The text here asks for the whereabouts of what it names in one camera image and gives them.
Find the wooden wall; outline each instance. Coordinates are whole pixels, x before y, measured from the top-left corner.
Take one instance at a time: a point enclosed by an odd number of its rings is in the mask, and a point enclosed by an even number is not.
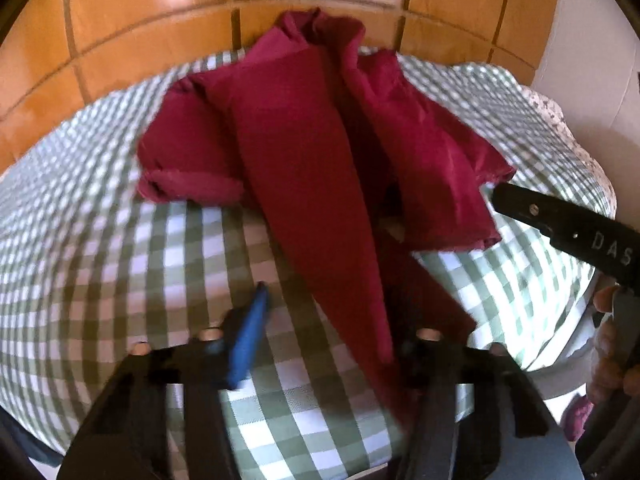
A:
[[[528,84],[556,0],[30,0],[0,45],[0,172],[108,92],[252,44],[283,10],[315,6],[362,20],[367,44],[493,62]]]

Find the red cloth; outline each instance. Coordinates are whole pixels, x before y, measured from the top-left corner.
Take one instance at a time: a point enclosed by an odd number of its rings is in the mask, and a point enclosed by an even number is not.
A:
[[[372,387],[408,422],[383,287],[415,296],[428,326],[465,342],[472,318],[408,250],[497,242],[478,185],[514,169],[418,92],[395,53],[359,56],[363,34],[353,18],[286,12],[244,60],[172,85],[138,147],[138,190],[259,205]],[[372,228],[395,184],[405,247]]]

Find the green gingham bedsheet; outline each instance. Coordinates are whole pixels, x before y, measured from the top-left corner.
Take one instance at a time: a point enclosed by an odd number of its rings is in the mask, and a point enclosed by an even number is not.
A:
[[[111,93],[0,182],[0,404],[64,452],[133,343],[185,343],[265,281],[267,338],[242,389],[223,396],[242,476],[344,478],[388,461],[401,435],[264,219],[238,207],[155,205],[135,193],[136,140],[168,86],[235,58],[212,56]],[[610,216],[594,177],[506,70],[399,59],[413,84],[519,168],[515,184]],[[415,256],[478,321],[473,345],[501,341],[527,366],[593,269],[524,224],[495,221],[504,240],[490,250]],[[178,389],[172,398],[177,430]],[[184,477],[180,431],[170,445]]]

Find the finger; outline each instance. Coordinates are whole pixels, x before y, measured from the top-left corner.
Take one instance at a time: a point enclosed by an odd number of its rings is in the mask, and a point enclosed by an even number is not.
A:
[[[626,372],[623,387],[628,396],[640,396],[640,366]]]
[[[601,357],[611,357],[616,351],[616,326],[611,318],[600,325],[594,346]]]
[[[613,390],[609,390],[604,386],[600,386],[596,383],[587,384],[587,398],[594,404],[599,404],[609,399]]]
[[[591,382],[609,390],[622,388],[624,374],[612,359],[596,359],[591,365]]]
[[[611,312],[613,295],[619,288],[619,285],[611,285],[596,292],[593,297],[593,304],[596,310],[599,312]]]

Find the screw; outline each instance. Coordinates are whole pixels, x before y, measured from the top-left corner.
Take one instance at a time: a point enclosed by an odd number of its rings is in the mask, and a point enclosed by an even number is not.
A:
[[[222,338],[222,330],[216,327],[206,328],[198,334],[200,341],[217,341]]]
[[[504,357],[509,353],[507,352],[507,349],[504,347],[504,345],[501,345],[500,343],[491,343],[491,346],[489,346],[489,354],[498,357]]]
[[[132,346],[131,355],[147,355],[151,352],[151,345],[145,341],[141,341]]]
[[[442,339],[442,334],[433,328],[421,328],[415,335],[423,341],[440,341]]]

